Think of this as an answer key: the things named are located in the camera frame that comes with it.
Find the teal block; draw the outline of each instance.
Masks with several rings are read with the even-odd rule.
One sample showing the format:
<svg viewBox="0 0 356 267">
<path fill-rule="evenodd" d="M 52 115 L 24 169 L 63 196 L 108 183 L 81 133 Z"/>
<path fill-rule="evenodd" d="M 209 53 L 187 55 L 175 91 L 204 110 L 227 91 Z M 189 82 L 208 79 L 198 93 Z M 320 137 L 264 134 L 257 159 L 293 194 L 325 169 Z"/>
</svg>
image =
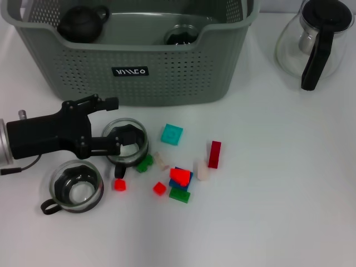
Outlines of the teal block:
<svg viewBox="0 0 356 267">
<path fill-rule="evenodd" d="M 182 136 L 183 128 L 167 124 L 163 131 L 161 141 L 170 145 L 177 146 Z"/>
</svg>

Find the cable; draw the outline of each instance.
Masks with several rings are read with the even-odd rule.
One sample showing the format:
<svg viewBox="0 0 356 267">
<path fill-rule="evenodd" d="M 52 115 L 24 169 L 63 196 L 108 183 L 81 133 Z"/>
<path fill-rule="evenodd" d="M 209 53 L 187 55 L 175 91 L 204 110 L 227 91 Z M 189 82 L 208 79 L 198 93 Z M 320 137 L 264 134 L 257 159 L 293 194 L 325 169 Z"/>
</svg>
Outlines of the cable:
<svg viewBox="0 0 356 267">
<path fill-rule="evenodd" d="M 9 174 L 18 174 L 18 173 L 20 173 L 22 171 L 26 171 L 29 168 L 31 168 L 33 165 L 38 163 L 39 160 L 41 159 L 41 157 L 42 157 L 42 155 L 39 155 L 34 162 L 32 162 L 30 165 L 28 165 L 28 166 L 26 166 L 24 168 L 1 169 L 0 170 L 0 176 L 9 175 Z"/>
</svg>

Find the logo on basket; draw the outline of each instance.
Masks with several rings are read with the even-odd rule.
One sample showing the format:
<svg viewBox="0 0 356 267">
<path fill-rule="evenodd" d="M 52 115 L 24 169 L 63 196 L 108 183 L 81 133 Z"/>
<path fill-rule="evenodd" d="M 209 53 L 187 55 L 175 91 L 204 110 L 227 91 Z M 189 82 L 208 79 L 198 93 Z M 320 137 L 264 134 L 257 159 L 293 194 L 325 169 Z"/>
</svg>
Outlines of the logo on basket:
<svg viewBox="0 0 356 267">
<path fill-rule="evenodd" d="M 112 73 L 116 77 L 127 76 L 148 76 L 149 68 L 147 67 L 113 67 Z"/>
</svg>

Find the red block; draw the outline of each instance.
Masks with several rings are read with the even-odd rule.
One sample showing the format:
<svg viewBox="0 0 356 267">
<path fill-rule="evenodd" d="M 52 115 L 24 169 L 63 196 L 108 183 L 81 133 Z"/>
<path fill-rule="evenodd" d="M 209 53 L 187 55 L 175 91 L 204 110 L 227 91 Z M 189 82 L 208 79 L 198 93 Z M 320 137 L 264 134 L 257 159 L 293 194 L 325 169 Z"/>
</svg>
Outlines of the red block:
<svg viewBox="0 0 356 267">
<path fill-rule="evenodd" d="M 161 182 L 158 182 L 154 187 L 154 192 L 158 194 L 158 196 L 162 196 L 166 192 L 167 188 Z"/>
<path fill-rule="evenodd" d="M 169 176 L 173 181 L 180 184 L 180 186 L 187 186 L 190 181 L 190 171 L 180 170 L 180 169 L 171 169 Z"/>
<path fill-rule="evenodd" d="M 210 158 L 209 158 L 209 168 L 217 169 L 219 164 L 221 142 L 213 141 L 211 144 Z"/>
<path fill-rule="evenodd" d="M 126 190 L 126 182 L 122 179 L 116 179 L 114 184 L 114 189 L 119 192 L 123 192 Z"/>
</svg>

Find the gray plastic basket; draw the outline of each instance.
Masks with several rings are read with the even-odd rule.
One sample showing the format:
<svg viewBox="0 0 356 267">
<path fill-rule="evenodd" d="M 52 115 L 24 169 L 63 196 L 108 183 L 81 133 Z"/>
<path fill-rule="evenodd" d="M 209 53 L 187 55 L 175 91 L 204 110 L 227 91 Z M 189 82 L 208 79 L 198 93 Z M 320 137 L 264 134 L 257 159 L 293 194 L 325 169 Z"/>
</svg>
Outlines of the gray plastic basket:
<svg viewBox="0 0 356 267">
<path fill-rule="evenodd" d="M 2 0 L 50 87 L 64 100 L 94 93 L 134 106 L 216 101 L 228 91 L 259 0 Z M 112 16 L 93 44 L 71 43 L 56 31 L 71 7 L 104 4 Z M 164 45 L 176 25 L 193 25 L 196 42 Z M 113 67 L 147 67 L 148 76 L 116 77 Z"/>
</svg>

